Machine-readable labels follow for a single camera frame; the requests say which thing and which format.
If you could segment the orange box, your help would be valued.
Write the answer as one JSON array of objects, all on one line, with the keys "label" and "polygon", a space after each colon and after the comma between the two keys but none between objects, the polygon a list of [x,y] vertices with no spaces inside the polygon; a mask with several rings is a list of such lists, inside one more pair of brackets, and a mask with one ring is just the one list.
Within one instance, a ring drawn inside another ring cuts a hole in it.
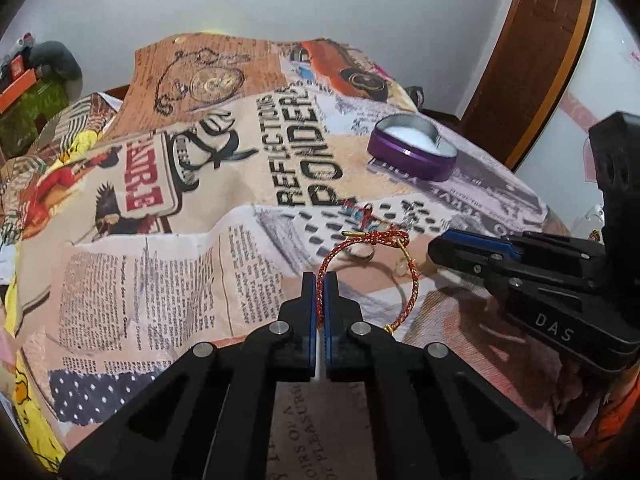
[{"label": "orange box", "polygon": [[37,82],[34,70],[28,70],[14,80],[12,84],[6,88],[5,92],[0,94],[0,114],[3,114],[17,99],[19,99],[28,89]]}]

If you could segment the newspaper print bed blanket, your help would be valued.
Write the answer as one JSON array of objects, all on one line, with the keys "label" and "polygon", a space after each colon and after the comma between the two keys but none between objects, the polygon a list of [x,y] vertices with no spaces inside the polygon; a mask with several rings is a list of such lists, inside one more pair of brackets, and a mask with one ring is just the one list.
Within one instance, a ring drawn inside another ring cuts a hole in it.
[{"label": "newspaper print bed blanket", "polygon": [[448,228],[563,233],[527,185],[446,127],[458,150],[446,181],[374,160],[374,125],[416,107],[363,53],[329,39],[189,34],[134,58],[121,103],[101,93],[75,102],[1,169],[8,393],[39,465],[57,471],[96,430],[61,411],[74,395],[59,374],[159,372],[200,340],[242,340],[365,212],[410,235],[406,250],[358,245],[334,257],[366,320],[395,326],[406,344],[448,344],[552,427],[556,355],[426,255]]}]

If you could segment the brown wooden door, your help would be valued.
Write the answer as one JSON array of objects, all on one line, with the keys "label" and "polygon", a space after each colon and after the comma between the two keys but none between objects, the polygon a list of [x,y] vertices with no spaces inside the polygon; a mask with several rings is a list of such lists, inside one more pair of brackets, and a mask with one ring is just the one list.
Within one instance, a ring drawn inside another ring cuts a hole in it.
[{"label": "brown wooden door", "polygon": [[463,136],[504,166],[517,167],[570,81],[595,4],[596,0],[512,0],[462,116]]}]

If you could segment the purple heart-shaped tin box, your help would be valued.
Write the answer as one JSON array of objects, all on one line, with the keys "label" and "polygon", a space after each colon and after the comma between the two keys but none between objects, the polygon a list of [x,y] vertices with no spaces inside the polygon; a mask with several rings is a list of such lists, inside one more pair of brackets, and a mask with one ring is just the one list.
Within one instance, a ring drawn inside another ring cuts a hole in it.
[{"label": "purple heart-shaped tin box", "polygon": [[410,177],[446,181],[454,172],[458,150],[425,117],[393,114],[374,126],[368,153]]}]

